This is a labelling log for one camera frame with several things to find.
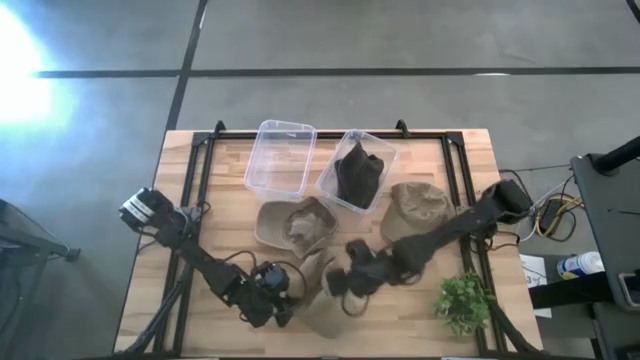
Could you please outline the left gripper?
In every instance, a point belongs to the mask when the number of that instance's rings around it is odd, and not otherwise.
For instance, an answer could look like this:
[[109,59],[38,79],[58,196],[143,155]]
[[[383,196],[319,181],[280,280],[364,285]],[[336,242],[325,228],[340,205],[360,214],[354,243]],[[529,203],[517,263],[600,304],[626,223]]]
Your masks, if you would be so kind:
[[284,328],[295,314],[295,308],[302,304],[302,298],[285,296],[283,284],[248,280],[240,283],[234,301],[240,310],[240,318],[254,328],[263,327],[271,318],[279,328]]

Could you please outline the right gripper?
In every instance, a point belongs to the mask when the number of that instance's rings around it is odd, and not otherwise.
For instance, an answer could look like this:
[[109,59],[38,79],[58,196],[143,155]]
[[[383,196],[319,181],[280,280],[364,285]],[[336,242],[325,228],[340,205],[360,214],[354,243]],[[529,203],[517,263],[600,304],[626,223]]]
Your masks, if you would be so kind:
[[345,246],[351,259],[346,274],[342,268],[329,269],[326,279],[333,297],[344,296],[350,290],[357,297],[374,294],[382,285],[400,284],[399,267],[389,247],[373,251],[363,239],[350,241]]

